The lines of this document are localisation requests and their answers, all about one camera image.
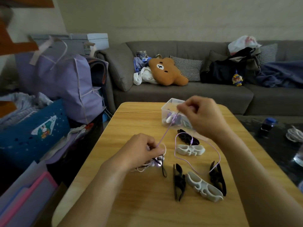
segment blue blanket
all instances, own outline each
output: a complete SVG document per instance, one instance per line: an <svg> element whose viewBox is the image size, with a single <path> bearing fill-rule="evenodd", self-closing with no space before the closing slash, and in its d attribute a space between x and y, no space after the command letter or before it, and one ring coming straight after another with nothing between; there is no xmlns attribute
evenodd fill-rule
<svg viewBox="0 0 303 227"><path fill-rule="evenodd" d="M303 61L270 62L255 78L264 87L303 88Z"/></svg>

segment blue basket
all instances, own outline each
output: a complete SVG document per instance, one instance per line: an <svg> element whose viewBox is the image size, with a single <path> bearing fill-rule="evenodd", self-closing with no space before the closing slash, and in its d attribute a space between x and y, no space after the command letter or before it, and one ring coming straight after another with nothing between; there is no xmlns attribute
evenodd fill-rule
<svg viewBox="0 0 303 227"><path fill-rule="evenodd" d="M0 132L0 163L26 169L70 130L62 100Z"/></svg>

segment sofa seat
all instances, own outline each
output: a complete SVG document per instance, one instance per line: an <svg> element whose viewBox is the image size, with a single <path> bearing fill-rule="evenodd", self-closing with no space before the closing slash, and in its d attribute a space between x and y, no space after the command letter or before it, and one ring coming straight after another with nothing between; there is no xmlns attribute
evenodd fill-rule
<svg viewBox="0 0 303 227"><path fill-rule="evenodd" d="M254 97L245 115L303 116L303 89L245 84Z"/></svg>
<svg viewBox="0 0 303 227"><path fill-rule="evenodd" d="M142 83L133 85L127 92L113 89L115 105L124 102L167 102L170 98L187 100L193 95L213 98L233 114L244 114L252 101L253 93L245 87L230 85L203 84L190 82L186 86L162 86Z"/></svg>

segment white wall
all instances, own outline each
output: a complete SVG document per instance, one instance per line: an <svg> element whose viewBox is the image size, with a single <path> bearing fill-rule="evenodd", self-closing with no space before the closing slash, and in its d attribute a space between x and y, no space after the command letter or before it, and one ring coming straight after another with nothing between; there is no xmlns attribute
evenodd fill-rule
<svg viewBox="0 0 303 227"><path fill-rule="evenodd" d="M13 42L28 41L29 34L66 34L66 28L56 0L55 8L13 8L13 17L7 27ZM6 84L5 79L17 78L13 55L0 56L0 86Z"/></svg>
<svg viewBox="0 0 303 227"><path fill-rule="evenodd" d="M70 33L137 40L302 40L303 0L58 0Z"/></svg>

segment houndstooth pillow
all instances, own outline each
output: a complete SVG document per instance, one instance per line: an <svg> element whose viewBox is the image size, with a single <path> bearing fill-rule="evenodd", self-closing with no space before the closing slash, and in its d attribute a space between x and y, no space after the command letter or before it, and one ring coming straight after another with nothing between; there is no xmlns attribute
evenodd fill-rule
<svg viewBox="0 0 303 227"><path fill-rule="evenodd" d="M202 67L203 61L183 59L174 56L169 56L175 66L179 69L181 74L185 76L189 82L199 82L200 81L200 69Z"/></svg>
<svg viewBox="0 0 303 227"><path fill-rule="evenodd" d="M275 62L278 51L278 44L270 44L260 47L261 53L257 56L259 65L267 62Z"/></svg>

